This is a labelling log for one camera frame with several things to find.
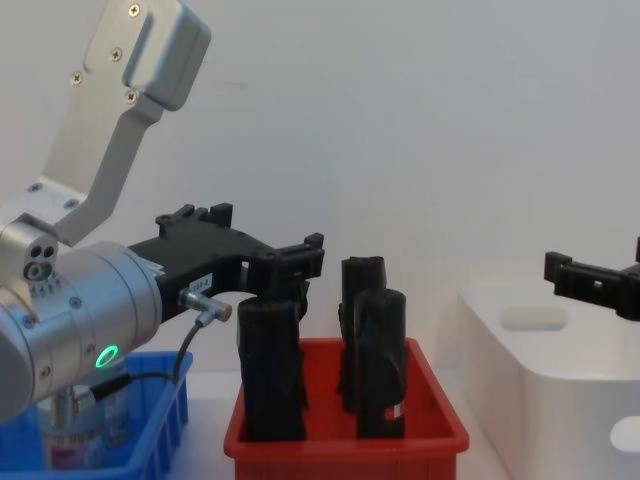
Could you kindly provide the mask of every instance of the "red plastic bin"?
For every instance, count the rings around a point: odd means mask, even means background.
[[[224,442],[236,480],[454,480],[456,454],[469,448],[469,435],[418,342],[407,343],[405,438],[357,439],[355,416],[337,393],[342,341],[303,340],[307,440],[245,441],[240,389]]]

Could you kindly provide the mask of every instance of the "table surface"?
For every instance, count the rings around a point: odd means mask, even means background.
[[[459,375],[440,371],[438,379],[471,436],[471,448],[458,456],[458,480],[509,480],[461,392]],[[223,452],[224,435],[238,389],[239,372],[196,372],[187,378],[189,425],[167,480],[233,480],[233,461]]]

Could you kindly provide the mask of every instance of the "black mount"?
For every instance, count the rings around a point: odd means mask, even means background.
[[[640,239],[636,262],[640,262]],[[545,257],[544,279],[555,285],[556,295],[612,308],[622,318],[640,321],[640,264],[612,270],[549,252]]]
[[[272,248],[233,230],[233,206],[210,209],[186,205],[156,219],[157,238],[131,248],[162,269],[156,280],[163,303],[163,321],[182,313],[178,294],[194,282],[202,293],[246,292],[261,301],[294,301],[302,318],[307,311],[308,280],[319,277],[324,261],[324,236],[316,233],[300,245]]]

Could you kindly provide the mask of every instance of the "green led ring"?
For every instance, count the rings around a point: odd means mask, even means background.
[[[96,368],[104,368],[113,362],[118,356],[118,346],[110,345],[105,348],[100,355],[98,355],[98,359],[96,360]]]

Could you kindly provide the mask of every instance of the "blue crate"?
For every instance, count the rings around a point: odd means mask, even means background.
[[[131,374],[173,372],[175,352],[133,353],[127,356]],[[46,470],[35,407],[0,426],[0,480],[162,480],[180,445],[188,421],[186,374],[193,363],[187,354],[177,387],[148,378],[129,386],[131,437],[108,450],[106,468]]]

